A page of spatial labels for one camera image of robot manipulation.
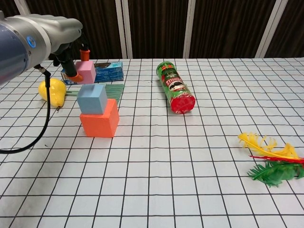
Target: blue box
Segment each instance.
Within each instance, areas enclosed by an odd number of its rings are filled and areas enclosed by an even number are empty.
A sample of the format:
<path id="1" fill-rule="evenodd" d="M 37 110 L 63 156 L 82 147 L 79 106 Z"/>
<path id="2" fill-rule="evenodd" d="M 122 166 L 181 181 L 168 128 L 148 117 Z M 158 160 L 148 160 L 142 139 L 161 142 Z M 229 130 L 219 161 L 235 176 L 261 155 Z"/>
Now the blue box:
<path id="1" fill-rule="evenodd" d="M 110 81 L 123 81 L 124 71 L 122 62 L 113 63 L 95 63 L 94 64 L 96 77 L 94 83 L 98 82 L 110 82 Z M 64 69 L 61 71 L 63 82 L 66 85 L 77 85 L 77 82 L 73 82 L 68 79 Z"/>
<path id="2" fill-rule="evenodd" d="M 102 84 L 84 84 L 77 95 L 82 114 L 104 114 L 107 100 Z"/>

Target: red lid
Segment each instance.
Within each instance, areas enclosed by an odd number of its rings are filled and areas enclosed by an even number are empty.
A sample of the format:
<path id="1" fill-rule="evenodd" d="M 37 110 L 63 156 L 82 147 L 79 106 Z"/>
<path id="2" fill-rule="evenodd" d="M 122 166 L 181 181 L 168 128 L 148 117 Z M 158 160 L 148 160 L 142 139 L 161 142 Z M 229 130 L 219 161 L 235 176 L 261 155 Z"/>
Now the red lid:
<path id="1" fill-rule="evenodd" d="M 171 110 L 177 114 L 183 114 L 193 109 L 195 98 L 189 94 L 182 94 L 171 100 Z"/>

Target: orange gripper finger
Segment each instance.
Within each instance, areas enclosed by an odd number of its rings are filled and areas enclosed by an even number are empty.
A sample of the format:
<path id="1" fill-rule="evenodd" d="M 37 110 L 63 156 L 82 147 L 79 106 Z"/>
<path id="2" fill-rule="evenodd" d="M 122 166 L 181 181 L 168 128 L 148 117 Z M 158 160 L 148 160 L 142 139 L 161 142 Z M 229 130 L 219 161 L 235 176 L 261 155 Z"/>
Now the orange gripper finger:
<path id="1" fill-rule="evenodd" d="M 84 80 L 84 78 L 82 77 L 82 75 L 78 74 L 74 77 L 69 77 L 67 76 L 68 79 L 72 80 L 73 82 L 82 82 Z"/>
<path id="2" fill-rule="evenodd" d="M 89 61 L 90 50 L 87 50 L 87 51 L 80 50 L 80 59 L 81 59 L 81 61 Z"/>

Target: pink block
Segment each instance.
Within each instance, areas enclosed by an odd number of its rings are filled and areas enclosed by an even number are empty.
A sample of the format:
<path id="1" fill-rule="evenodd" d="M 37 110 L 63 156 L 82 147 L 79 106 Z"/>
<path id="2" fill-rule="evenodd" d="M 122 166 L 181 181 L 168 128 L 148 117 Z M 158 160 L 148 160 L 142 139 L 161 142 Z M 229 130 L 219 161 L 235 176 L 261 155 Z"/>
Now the pink block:
<path id="1" fill-rule="evenodd" d="M 78 74 L 82 75 L 84 80 L 77 84 L 93 84 L 95 82 L 96 71 L 93 61 L 80 61 L 75 64 Z"/>

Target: stacked blocks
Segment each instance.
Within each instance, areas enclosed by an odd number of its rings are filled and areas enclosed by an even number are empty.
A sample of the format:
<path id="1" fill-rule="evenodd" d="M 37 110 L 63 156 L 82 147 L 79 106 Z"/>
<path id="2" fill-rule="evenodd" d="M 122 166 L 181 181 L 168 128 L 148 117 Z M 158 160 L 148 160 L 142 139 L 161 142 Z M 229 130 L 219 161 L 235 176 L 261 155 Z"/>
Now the stacked blocks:
<path id="1" fill-rule="evenodd" d="M 108 99 L 105 86 L 83 85 L 77 101 L 81 110 L 80 120 L 88 137 L 113 138 L 119 122 L 117 102 Z"/>
<path id="2" fill-rule="evenodd" d="M 94 83 L 96 77 L 96 71 L 93 61 L 76 62 L 75 66 L 78 74 L 80 74 L 84 79 L 82 82 L 78 82 L 78 84 Z"/>

